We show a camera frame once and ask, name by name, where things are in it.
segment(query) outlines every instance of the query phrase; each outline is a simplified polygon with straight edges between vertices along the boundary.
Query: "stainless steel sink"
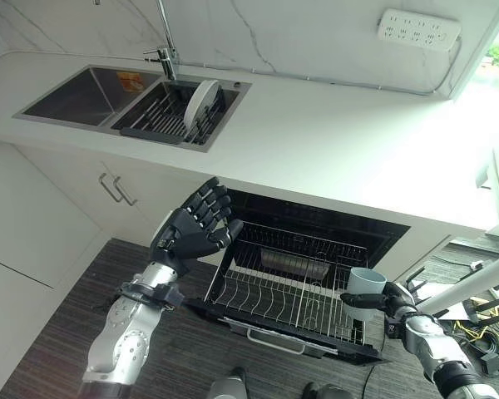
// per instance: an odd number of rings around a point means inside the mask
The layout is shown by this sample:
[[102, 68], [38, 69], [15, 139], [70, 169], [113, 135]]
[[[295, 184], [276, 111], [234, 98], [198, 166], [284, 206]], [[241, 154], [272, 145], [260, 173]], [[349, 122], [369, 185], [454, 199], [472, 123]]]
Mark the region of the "stainless steel sink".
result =
[[140, 96], [160, 75], [88, 67], [22, 114], [99, 126]]
[[251, 85], [219, 79], [214, 105], [187, 130], [185, 109], [203, 80], [88, 66], [14, 117], [207, 152]]

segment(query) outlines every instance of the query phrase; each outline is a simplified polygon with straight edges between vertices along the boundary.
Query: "double sink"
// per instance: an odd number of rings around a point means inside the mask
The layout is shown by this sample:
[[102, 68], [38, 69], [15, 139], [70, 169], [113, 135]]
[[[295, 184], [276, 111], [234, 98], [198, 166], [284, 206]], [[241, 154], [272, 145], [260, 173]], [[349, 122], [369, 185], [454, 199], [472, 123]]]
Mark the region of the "double sink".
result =
[[204, 80], [178, 76], [171, 81], [162, 71], [88, 66], [15, 117], [206, 152], [250, 84], [218, 80], [220, 89], [214, 104], [187, 130], [183, 115]]

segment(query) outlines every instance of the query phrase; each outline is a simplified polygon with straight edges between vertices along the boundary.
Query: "dishwasher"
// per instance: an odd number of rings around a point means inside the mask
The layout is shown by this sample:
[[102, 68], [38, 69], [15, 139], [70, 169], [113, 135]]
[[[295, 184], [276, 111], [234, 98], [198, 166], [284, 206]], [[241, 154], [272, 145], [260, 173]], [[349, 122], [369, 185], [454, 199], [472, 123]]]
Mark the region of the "dishwasher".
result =
[[340, 294], [349, 270], [373, 268], [408, 226], [230, 190], [245, 223], [225, 251], [204, 298], [186, 301], [200, 316], [283, 352], [384, 362], [365, 324]]

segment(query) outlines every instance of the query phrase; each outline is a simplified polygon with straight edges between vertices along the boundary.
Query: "white countertop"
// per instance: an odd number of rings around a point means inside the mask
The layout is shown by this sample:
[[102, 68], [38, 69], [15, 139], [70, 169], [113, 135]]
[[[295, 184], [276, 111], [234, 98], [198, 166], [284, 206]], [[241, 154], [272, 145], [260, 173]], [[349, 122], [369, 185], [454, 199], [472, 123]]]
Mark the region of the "white countertop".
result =
[[474, 184], [488, 145], [451, 101], [183, 67], [186, 75], [253, 84], [208, 153], [12, 118], [86, 65], [160, 68], [115, 58], [7, 54], [0, 58], [0, 140], [218, 175], [236, 189], [436, 225], [448, 234], [473, 236], [496, 224], [489, 194]]

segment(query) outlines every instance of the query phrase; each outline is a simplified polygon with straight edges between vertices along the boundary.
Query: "gray carpet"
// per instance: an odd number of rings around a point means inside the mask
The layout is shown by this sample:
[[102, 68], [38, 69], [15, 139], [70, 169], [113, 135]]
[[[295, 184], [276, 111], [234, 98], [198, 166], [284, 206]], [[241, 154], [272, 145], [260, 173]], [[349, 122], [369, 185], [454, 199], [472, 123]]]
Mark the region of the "gray carpet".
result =
[[[43, 329], [0, 393], [0, 399], [74, 398], [92, 340], [101, 331], [105, 315], [91, 310], [103, 303], [114, 287], [129, 281], [146, 264], [145, 248], [113, 239], [100, 252]], [[449, 245], [447, 260], [468, 262], [495, 258], [495, 254]], [[180, 281], [187, 297], [203, 296], [214, 270], [201, 265]], [[452, 282], [467, 268], [431, 259], [425, 275]], [[368, 342], [380, 347], [382, 317], [370, 323]], [[151, 351], [137, 381], [135, 399], [205, 398], [210, 384], [234, 366], [248, 371], [252, 399], [298, 399], [309, 381], [332, 382], [361, 397], [370, 367], [355, 367], [329, 358], [314, 359], [277, 352], [206, 323], [179, 308], [164, 313], [151, 340]], [[439, 398], [434, 385], [400, 342], [386, 340], [383, 355], [393, 361], [377, 366], [366, 391], [367, 399]], [[499, 378], [489, 381], [499, 392]]]

